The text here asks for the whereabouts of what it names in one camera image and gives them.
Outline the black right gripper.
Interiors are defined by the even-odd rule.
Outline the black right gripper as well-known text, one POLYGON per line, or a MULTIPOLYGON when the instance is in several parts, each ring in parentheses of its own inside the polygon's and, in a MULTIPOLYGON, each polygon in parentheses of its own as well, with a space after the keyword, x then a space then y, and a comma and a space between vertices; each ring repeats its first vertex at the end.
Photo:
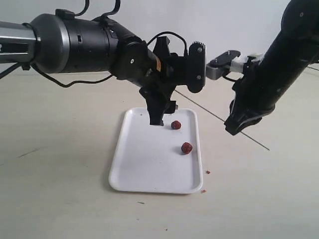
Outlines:
POLYGON ((230 104, 230 115, 225 129, 237 135, 243 129, 258 124, 262 117, 274 110, 274 73, 246 72, 234 83, 235 98, 230 104))

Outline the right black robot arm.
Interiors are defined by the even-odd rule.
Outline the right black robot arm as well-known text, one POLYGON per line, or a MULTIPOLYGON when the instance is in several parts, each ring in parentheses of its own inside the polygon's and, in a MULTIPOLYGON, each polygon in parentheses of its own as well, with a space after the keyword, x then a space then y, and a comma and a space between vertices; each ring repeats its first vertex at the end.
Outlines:
POLYGON ((292 0, 281 30, 263 59, 234 83, 235 98, 225 129, 231 135, 259 123, 304 69, 319 59, 319 2, 292 0))

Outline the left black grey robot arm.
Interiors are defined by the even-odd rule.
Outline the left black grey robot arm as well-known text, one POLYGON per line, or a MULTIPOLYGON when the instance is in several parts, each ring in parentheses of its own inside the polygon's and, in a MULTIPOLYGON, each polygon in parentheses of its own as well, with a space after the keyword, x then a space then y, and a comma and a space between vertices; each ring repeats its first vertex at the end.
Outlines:
POLYGON ((140 88, 151 125, 177 109, 171 95, 182 82, 174 77, 181 57, 149 50, 147 43, 118 22, 77 19, 71 14, 41 14, 30 23, 0 24, 0 61, 10 64, 4 77, 17 68, 53 74, 109 72, 140 88))

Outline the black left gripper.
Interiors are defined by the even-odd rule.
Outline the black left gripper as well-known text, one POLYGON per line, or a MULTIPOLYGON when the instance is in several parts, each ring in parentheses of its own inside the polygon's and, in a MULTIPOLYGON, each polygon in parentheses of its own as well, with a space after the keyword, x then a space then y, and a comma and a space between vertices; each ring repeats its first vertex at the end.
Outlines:
POLYGON ((146 85, 140 89, 140 94, 145 98, 150 118, 150 125, 163 126, 163 115, 174 114, 178 109, 176 101, 171 95, 180 83, 178 77, 183 74, 183 64, 188 56, 187 42, 177 36, 184 45, 183 55, 171 53, 170 40, 167 36, 154 36, 147 45, 155 41, 152 56, 155 58, 155 68, 149 69, 145 75, 146 85))

